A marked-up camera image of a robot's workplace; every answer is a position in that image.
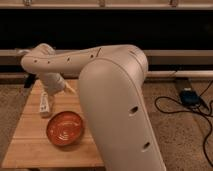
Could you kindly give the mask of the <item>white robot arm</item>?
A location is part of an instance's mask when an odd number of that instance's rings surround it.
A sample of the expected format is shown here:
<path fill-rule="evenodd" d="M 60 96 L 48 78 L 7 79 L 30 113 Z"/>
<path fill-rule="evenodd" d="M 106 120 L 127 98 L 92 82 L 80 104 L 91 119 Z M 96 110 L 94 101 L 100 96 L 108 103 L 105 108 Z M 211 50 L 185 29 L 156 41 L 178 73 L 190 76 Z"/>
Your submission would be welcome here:
<path fill-rule="evenodd" d="M 108 45 L 55 53 L 40 44 L 21 59 L 23 69 L 54 94 L 63 73 L 78 77 L 78 96 L 106 171 L 167 171 L 142 95 L 148 72 L 134 45 Z"/>

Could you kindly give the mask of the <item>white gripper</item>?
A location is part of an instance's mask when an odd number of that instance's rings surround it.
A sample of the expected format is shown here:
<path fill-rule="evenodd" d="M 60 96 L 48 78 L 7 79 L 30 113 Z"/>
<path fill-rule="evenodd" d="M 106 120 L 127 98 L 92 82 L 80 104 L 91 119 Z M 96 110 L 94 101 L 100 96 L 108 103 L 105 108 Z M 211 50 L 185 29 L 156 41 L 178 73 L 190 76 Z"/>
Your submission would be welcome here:
<path fill-rule="evenodd" d="M 44 90 L 49 95 L 54 95 L 65 88 L 65 92 L 76 94 L 74 88 L 72 88 L 69 84 L 65 86 L 65 80 L 59 73 L 42 73 L 39 75 L 39 79 L 41 80 Z"/>

